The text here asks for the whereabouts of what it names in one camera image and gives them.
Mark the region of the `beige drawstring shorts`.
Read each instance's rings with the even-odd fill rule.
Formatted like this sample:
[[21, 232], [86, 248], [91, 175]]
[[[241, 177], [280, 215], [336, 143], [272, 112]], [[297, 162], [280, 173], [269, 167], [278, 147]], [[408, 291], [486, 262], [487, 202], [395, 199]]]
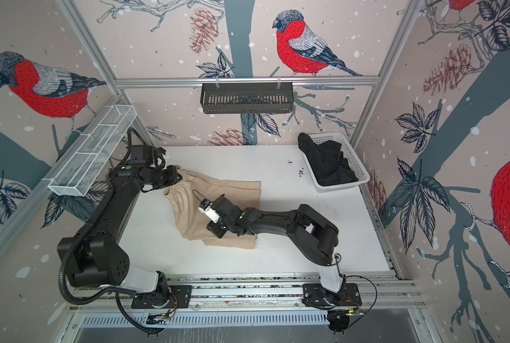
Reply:
[[239, 236], [231, 231], [217, 231], [219, 238], [208, 229], [214, 221], [204, 213], [203, 201], [211, 203], [211, 208], [222, 219], [237, 218], [247, 208], [260, 206], [260, 181], [245, 182], [218, 180], [184, 169], [178, 170], [182, 180], [165, 191], [175, 217], [175, 224], [181, 236], [190, 241], [200, 241], [206, 246], [253, 250], [257, 236]]

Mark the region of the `white plastic laundry basket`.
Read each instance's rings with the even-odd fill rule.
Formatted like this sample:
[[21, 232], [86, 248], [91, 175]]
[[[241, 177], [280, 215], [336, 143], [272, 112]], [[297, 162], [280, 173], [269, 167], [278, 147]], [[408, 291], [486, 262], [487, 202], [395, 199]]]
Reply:
[[354, 170], [354, 173], [359, 178], [359, 181], [357, 181], [357, 182], [352, 182], [352, 183], [348, 183], [348, 184], [339, 184], [339, 185], [330, 186], [330, 187], [322, 187], [317, 183], [316, 177], [314, 176], [314, 173], [311, 170], [309, 161], [305, 157], [304, 153], [300, 150], [303, 154], [303, 158], [309, 168], [311, 178], [312, 178], [318, 192], [331, 192], [331, 191], [336, 191], [336, 190], [344, 190], [344, 189], [348, 189], [348, 188], [352, 188], [352, 187], [358, 187], [362, 184], [366, 184], [369, 182], [370, 176], [369, 176], [368, 171], [366, 171], [366, 168], [363, 166], [360, 158], [357, 156], [356, 152], [354, 151], [352, 146], [349, 144], [348, 139], [343, 134], [341, 134], [339, 132], [329, 132], [329, 133], [308, 134], [308, 135], [309, 135], [309, 137], [311, 137], [313, 139], [313, 141], [316, 144], [320, 144], [320, 143], [323, 143], [328, 140], [337, 141], [338, 143], [340, 143], [342, 145], [342, 151], [344, 153], [344, 157], [348, 159], [350, 167]]

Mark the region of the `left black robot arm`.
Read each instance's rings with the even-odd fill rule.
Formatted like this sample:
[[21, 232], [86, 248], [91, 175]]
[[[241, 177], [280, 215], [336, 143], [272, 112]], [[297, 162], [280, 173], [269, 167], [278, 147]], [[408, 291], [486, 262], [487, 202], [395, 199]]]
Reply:
[[130, 263], [119, 241], [138, 196], [145, 186], [162, 190], [179, 183], [182, 176], [166, 164], [166, 150], [137, 144], [106, 175], [108, 189], [91, 218], [75, 236], [63, 238], [57, 252], [61, 265], [57, 285], [63, 299], [84, 305], [106, 292], [154, 292], [162, 274]]

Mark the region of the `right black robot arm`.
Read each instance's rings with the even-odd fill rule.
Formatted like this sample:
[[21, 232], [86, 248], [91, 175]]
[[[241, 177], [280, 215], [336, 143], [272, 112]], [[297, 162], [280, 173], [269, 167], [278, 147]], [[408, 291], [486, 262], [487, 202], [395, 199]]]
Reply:
[[221, 239], [226, 233], [236, 236], [274, 234], [288, 237], [310, 262], [319, 267], [324, 294], [338, 295], [344, 281], [339, 274], [339, 229], [307, 204], [287, 212], [241, 209], [221, 195], [217, 200], [204, 199], [199, 211], [210, 219], [207, 229]]

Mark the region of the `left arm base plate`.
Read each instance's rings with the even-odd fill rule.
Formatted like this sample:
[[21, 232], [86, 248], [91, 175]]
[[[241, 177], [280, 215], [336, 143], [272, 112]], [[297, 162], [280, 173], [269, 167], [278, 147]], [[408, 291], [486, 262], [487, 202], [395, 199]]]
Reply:
[[133, 296], [135, 310], [187, 309], [193, 287], [190, 285], [158, 287], [156, 291]]

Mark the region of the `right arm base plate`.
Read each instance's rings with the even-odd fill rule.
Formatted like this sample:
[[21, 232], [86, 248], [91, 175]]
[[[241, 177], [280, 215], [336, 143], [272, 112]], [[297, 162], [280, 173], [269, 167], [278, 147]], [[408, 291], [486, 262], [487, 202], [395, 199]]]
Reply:
[[320, 284], [304, 284], [302, 303], [319, 310], [335, 307], [360, 307], [362, 300], [359, 288], [354, 283], [343, 283], [337, 293], [326, 290]]

